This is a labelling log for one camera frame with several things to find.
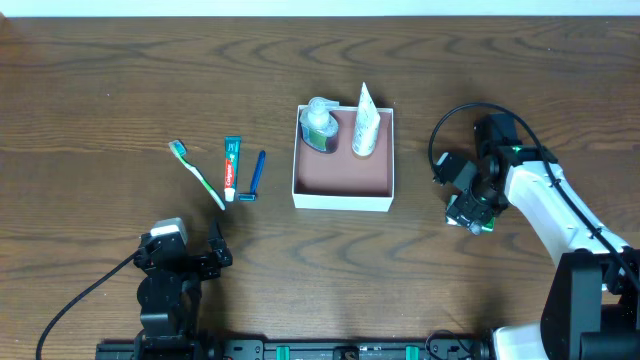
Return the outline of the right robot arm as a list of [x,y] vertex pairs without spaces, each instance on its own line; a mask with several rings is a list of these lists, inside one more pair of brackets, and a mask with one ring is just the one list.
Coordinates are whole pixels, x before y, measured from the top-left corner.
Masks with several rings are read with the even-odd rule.
[[487,115],[474,136],[475,159],[445,153],[434,165],[436,180],[460,191],[446,221],[480,234],[514,207],[556,268],[540,320],[492,330],[475,358],[638,358],[638,250],[593,214],[547,148],[521,142],[512,117]]

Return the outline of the Colgate toothpaste tube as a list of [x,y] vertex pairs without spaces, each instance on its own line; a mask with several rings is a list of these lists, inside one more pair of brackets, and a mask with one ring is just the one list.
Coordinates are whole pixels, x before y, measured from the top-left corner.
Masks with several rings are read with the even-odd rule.
[[224,197],[226,202],[233,202],[235,199],[241,142],[240,136],[225,138]]

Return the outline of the green white toothbrush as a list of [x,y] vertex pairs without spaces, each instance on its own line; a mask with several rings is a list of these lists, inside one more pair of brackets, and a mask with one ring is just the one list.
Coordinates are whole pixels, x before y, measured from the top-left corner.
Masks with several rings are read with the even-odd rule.
[[211,186],[211,184],[206,180],[201,171],[191,163],[189,163],[185,156],[187,155],[187,148],[181,140],[172,140],[168,143],[169,150],[171,153],[180,161],[180,163],[191,173],[194,177],[201,183],[201,185],[206,189],[207,193],[212,197],[216,205],[224,211],[226,209],[226,205],[222,200],[221,196],[216,192],[216,190]]

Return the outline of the clear pump sanitizer bottle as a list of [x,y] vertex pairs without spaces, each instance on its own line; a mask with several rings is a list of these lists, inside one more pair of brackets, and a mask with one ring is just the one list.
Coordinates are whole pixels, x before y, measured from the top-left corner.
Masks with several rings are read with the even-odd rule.
[[327,154],[337,150],[339,124],[331,112],[339,106],[338,101],[314,97],[302,110],[299,118],[302,139],[312,149]]

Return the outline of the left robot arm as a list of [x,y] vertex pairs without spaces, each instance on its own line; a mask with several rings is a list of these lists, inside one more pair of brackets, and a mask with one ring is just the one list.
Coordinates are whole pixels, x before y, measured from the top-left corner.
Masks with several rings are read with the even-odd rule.
[[137,290],[143,331],[134,353],[140,359],[205,359],[211,350],[207,337],[197,333],[201,284],[218,278],[233,256],[217,222],[209,228],[207,252],[191,255],[187,243],[179,217],[158,221],[141,236],[134,257],[134,265],[146,274]]

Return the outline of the white lotion tube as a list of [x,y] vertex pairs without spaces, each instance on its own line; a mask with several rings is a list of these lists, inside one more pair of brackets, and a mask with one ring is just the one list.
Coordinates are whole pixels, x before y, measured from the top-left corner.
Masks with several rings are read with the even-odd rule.
[[362,83],[352,140],[352,151],[356,156],[366,158],[374,152],[380,121],[367,85]]

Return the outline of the blue disposable razor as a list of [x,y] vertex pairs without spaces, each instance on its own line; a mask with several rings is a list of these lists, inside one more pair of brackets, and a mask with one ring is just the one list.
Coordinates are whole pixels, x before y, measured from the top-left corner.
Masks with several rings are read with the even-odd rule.
[[253,172],[252,180],[250,183],[249,191],[246,193],[240,193],[238,200],[241,202],[254,202],[257,199],[257,190],[259,187],[261,175],[264,169],[266,161],[266,152],[262,150],[257,158],[256,166]]

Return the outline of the green soap bar pack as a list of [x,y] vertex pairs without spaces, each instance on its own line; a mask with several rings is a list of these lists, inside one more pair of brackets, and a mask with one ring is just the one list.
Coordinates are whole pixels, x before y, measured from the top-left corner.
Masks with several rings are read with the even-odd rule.
[[475,235],[492,232],[495,215],[490,206],[482,204],[470,194],[452,195],[445,210],[448,225],[459,226]]

